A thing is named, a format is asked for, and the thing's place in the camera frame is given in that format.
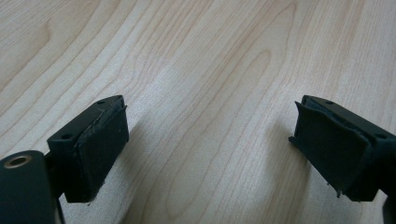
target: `clamp jaw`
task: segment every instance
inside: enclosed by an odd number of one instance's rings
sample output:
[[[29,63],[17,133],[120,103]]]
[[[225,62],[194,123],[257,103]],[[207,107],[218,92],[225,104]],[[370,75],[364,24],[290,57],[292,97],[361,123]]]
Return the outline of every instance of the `clamp jaw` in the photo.
[[[395,216],[396,136],[325,99],[306,95],[296,104],[299,117],[289,140],[337,196],[342,193],[354,202],[370,202],[381,189],[389,196],[387,204],[393,203],[384,206],[384,217],[389,209]]]
[[[91,202],[129,140],[121,95],[98,101],[48,139],[49,153],[0,161],[1,223],[64,223],[58,198]]]

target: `screw hole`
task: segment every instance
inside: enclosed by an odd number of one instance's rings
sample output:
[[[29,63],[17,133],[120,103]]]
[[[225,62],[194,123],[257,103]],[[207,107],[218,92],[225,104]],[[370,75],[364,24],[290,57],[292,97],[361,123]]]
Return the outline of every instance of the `screw hole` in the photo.
[[[14,157],[11,160],[7,161],[4,166],[8,169],[18,168],[28,163],[32,159],[29,155],[22,155],[18,157]]]
[[[376,133],[375,136],[377,136],[378,138],[387,139],[387,136],[382,133]]]
[[[69,139],[69,138],[71,138],[73,136],[73,134],[71,134],[71,133],[66,133],[66,134],[64,134],[64,135],[62,135],[62,139]]]

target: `table surface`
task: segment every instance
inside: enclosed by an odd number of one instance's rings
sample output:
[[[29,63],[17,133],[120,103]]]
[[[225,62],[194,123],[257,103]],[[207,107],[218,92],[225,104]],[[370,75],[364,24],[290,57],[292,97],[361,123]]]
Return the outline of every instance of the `table surface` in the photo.
[[[122,94],[130,142],[68,223],[382,223],[288,142],[294,101],[396,133],[396,3],[1,1],[0,155]]]

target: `wood grain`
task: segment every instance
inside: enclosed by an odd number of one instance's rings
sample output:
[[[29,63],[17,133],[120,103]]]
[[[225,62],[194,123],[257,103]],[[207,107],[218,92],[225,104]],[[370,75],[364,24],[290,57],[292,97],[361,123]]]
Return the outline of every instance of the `wood grain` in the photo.
[[[287,141],[304,94],[396,133],[392,0],[1,1],[0,154],[123,94],[130,142],[68,223],[382,223]]]

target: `wooden table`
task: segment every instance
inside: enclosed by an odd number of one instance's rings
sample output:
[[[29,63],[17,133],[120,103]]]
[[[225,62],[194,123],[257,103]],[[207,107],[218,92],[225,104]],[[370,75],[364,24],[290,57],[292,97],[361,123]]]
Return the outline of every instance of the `wooden table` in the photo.
[[[396,133],[396,2],[0,2],[0,154],[122,94],[130,142],[68,223],[382,223],[288,142],[304,94]]]

